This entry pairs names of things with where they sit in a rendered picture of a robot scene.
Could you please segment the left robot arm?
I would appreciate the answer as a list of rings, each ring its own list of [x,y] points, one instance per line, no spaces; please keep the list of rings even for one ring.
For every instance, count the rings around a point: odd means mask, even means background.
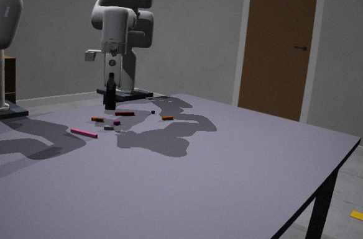
[[[154,0],[97,0],[94,5],[91,23],[102,30],[101,50],[86,51],[85,61],[94,61],[96,53],[126,52],[122,55],[121,87],[116,86],[116,92],[138,91],[135,88],[137,55],[132,47],[149,48],[152,45],[154,15],[139,11],[139,8],[148,9],[153,3]]]

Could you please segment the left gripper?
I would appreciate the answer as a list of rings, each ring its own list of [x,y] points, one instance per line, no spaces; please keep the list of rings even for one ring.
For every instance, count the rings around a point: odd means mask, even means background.
[[[107,86],[106,98],[105,98],[106,110],[116,109],[116,86],[119,86],[119,88],[121,87],[122,55],[125,54],[126,52],[125,53],[105,52],[104,86],[105,87]]]

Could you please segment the pink rod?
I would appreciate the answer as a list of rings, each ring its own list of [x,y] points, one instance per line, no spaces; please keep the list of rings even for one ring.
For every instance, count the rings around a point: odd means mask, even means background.
[[[98,137],[98,134],[85,132],[85,131],[77,130],[77,129],[71,129],[71,133],[76,133],[76,134],[84,135],[84,136],[91,137],[91,138],[97,138]]]

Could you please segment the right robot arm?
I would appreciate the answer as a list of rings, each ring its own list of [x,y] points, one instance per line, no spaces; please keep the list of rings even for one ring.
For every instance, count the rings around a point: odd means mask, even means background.
[[[0,0],[0,112],[9,109],[4,92],[4,49],[14,41],[22,10],[22,0]]]

